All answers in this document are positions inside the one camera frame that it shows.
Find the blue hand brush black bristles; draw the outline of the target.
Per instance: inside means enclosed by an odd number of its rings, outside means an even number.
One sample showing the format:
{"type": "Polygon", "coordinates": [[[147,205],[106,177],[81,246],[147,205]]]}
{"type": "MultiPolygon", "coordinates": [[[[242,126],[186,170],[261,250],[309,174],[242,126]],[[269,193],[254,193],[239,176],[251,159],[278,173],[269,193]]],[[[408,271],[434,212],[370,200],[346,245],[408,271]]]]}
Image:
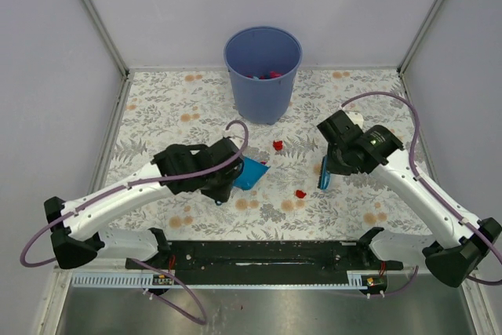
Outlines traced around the blue hand brush black bristles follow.
{"type": "Polygon", "coordinates": [[[318,189],[326,190],[329,187],[331,172],[329,171],[329,157],[325,155],[322,158],[321,169],[318,177],[318,189]]]}

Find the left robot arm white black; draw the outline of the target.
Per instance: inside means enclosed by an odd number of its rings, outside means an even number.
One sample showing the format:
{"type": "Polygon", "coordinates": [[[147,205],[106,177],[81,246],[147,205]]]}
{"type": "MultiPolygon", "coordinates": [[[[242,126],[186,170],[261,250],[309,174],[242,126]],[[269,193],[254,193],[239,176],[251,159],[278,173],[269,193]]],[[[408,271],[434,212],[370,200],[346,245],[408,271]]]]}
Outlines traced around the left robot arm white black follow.
{"type": "Polygon", "coordinates": [[[96,258],[136,258],[153,268],[164,267],[170,250],[162,231],[113,231],[109,224],[179,193],[199,192],[226,202],[243,171],[246,146],[239,137],[224,137],[210,146],[172,144],[136,172],[86,197],[47,199],[44,210],[57,264],[74,269],[96,258]]]}

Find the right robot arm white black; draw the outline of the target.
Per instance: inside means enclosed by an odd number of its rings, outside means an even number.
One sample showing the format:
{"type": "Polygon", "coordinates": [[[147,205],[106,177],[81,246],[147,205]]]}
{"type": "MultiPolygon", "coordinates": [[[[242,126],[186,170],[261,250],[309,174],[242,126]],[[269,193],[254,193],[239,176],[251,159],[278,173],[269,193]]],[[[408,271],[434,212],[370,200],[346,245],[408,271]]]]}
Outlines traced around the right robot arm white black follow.
{"type": "Polygon", "coordinates": [[[366,174],[391,189],[428,227],[427,236],[386,230],[367,233],[357,249],[368,269],[383,261],[425,268],[437,280],[458,287],[488,255],[501,233],[500,224],[460,206],[423,170],[410,162],[403,143],[386,127],[360,127],[362,116],[339,110],[317,126],[328,143],[318,186],[326,189],[332,175],[366,174]]]}

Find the blue plastic dustpan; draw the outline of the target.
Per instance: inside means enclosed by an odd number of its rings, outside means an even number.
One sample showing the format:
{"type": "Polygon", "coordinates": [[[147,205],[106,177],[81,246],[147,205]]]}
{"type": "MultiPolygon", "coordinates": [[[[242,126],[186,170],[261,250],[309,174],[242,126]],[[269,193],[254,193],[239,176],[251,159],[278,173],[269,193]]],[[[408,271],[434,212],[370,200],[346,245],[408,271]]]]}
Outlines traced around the blue plastic dustpan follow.
{"type": "Polygon", "coordinates": [[[252,189],[258,181],[267,173],[269,167],[254,159],[243,157],[242,162],[224,180],[224,185],[218,188],[214,202],[217,206],[227,202],[233,188],[243,191],[252,189]]]}

